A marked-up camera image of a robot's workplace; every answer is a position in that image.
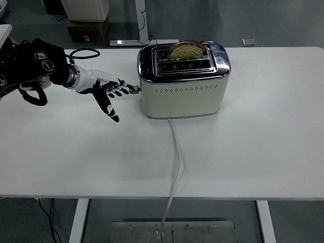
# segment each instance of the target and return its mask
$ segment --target table leg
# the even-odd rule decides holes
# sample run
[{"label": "table leg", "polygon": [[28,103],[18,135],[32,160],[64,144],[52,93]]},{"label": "table leg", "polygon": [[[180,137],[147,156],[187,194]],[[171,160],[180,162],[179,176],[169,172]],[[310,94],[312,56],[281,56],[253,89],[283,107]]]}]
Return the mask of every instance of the table leg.
[{"label": "table leg", "polygon": [[268,201],[257,201],[264,243],[276,243]]},{"label": "table leg", "polygon": [[77,200],[69,243],[81,243],[83,228],[87,216],[88,204],[88,198],[79,198]]}]

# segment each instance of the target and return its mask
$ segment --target toaster vent holes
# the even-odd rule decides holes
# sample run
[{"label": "toaster vent holes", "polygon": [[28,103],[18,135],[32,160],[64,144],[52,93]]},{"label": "toaster vent holes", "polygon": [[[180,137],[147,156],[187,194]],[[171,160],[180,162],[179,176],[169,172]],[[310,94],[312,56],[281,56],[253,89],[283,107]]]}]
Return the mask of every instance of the toaster vent holes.
[{"label": "toaster vent holes", "polygon": [[199,91],[199,90],[208,90],[208,89],[216,89],[217,85],[210,86],[198,86],[198,87],[190,87],[190,88],[176,88],[176,89],[156,89],[156,93],[173,93],[173,92],[188,92],[188,91]]}]

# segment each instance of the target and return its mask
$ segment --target cream toaster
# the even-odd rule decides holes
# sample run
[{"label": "cream toaster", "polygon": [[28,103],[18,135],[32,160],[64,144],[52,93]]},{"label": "cream toaster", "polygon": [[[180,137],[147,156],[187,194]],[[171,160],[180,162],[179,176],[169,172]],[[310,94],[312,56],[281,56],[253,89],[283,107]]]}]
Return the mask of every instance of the cream toaster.
[{"label": "cream toaster", "polygon": [[147,46],[138,54],[138,76],[144,112],[150,118],[182,118],[217,112],[231,67],[225,49],[201,42],[205,55],[168,58],[171,44]]}]

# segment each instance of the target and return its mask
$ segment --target white table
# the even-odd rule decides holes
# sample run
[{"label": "white table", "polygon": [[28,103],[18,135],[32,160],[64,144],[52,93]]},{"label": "white table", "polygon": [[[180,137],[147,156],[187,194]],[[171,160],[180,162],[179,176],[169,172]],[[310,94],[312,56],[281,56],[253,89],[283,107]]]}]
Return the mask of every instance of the white table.
[{"label": "white table", "polygon": [[[324,51],[227,48],[222,108],[176,119],[184,168],[175,197],[324,199]],[[77,61],[137,85],[139,49],[100,50]],[[0,103],[0,195],[165,198],[176,151],[166,120],[149,119],[141,95],[112,99],[110,120],[91,95],[51,85],[33,106],[14,91]]]}]

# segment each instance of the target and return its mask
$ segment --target black cable on floor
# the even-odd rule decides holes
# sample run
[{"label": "black cable on floor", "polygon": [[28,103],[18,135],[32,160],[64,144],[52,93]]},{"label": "black cable on floor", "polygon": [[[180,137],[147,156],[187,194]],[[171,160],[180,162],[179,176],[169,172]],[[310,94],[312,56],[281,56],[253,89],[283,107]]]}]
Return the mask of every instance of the black cable on floor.
[{"label": "black cable on floor", "polygon": [[54,240],[55,243],[57,243],[56,239],[55,239],[55,235],[54,233],[56,233],[57,237],[59,238],[60,240],[60,243],[62,243],[61,241],[61,237],[59,235],[59,233],[54,229],[53,225],[52,225],[52,208],[53,208],[53,202],[54,202],[54,199],[52,198],[51,199],[51,208],[50,208],[50,213],[48,213],[41,205],[41,200],[38,198],[38,203],[39,203],[39,206],[40,208],[46,213],[47,217],[49,218],[49,223],[50,223],[50,228],[51,228],[51,234],[52,234],[52,238]]}]

